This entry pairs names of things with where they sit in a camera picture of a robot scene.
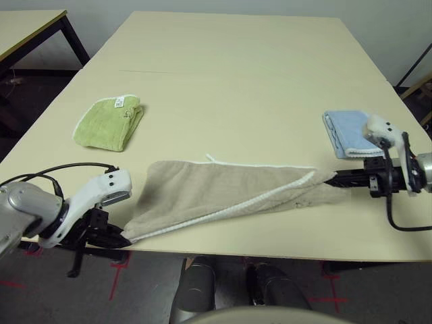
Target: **red tape mark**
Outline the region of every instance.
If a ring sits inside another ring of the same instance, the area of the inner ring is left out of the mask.
[[[42,247],[39,247],[39,248],[38,248],[36,251],[34,251],[34,252],[26,250],[26,251],[24,252],[24,254],[25,254],[25,255],[32,255],[32,256],[35,256],[35,257],[40,257],[41,254],[42,254],[42,251],[43,251],[43,248],[42,248]]]
[[[111,266],[113,268],[117,268],[117,271],[115,272],[113,287],[111,288],[111,293],[109,294],[109,299],[108,299],[109,301],[112,301],[114,299],[114,293],[115,293],[115,290],[117,289],[117,284],[119,282],[120,271],[122,269],[128,268],[131,254],[132,254],[132,252],[128,253],[128,258],[126,259],[126,262],[124,264],[122,264],[122,265],[120,265],[118,263],[112,263],[111,264]]]
[[[309,302],[347,302],[346,298],[308,298]]]
[[[339,303],[348,301],[347,298],[338,298],[338,295],[336,294],[334,281],[340,279],[340,276],[327,274],[324,270],[324,262],[320,261],[320,264],[321,264],[321,277],[323,279],[328,279],[330,281],[331,294],[333,297],[332,298],[308,298],[308,301],[309,302],[334,302],[335,312],[340,313]]]
[[[21,285],[19,283],[11,282],[11,281],[0,281],[0,285],[7,286],[7,287],[13,287],[13,288],[25,288],[24,285]]]

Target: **green towel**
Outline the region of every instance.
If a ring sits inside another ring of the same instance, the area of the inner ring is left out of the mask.
[[[78,122],[74,140],[82,146],[121,152],[142,115],[140,99],[134,95],[101,99]]]

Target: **wall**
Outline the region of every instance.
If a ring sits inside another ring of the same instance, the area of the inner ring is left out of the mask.
[[[0,2],[0,10],[67,9],[90,56],[134,10],[338,17],[393,85],[432,41],[432,0],[5,1]],[[56,34],[16,67],[77,69],[80,65],[62,35]],[[431,70],[432,53],[404,85],[411,85]]]

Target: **table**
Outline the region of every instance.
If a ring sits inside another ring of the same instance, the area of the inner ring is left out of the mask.
[[[92,103],[125,93],[138,95],[145,105],[126,150],[115,153],[75,144],[72,132]],[[79,161],[128,169],[132,198],[107,208],[110,221],[123,226],[155,161],[206,161],[210,153],[231,163],[361,167],[361,161],[335,158],[321,119],[330,109],[378,113],[410,134],[414,152],[432,149],[423,129],[339,19],[134,12],[3,160],[0,174],[7,179]],[[101,172],[80,168],[53,175],[69,196]],[[43,180],[34,183],[50,190]],[[431,196],[396,194],[394,217],[401,225],[430,224]],[[351,199],[337,205],[196,225],[130,248],[418,261],[432,259],[431,240],[430,232],[394,230],[387,223],[384,200],[357,188]]]
[[[0,74],[61,30],[82,65],[90,57],[66,10],[0,11]]]

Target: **blue towel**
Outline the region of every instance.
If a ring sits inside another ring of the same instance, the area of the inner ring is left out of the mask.
[[[363,111],[326,111],[323,121],[336,157],[377,157],[383,151],[363,138],[362,129],[368,115]]]

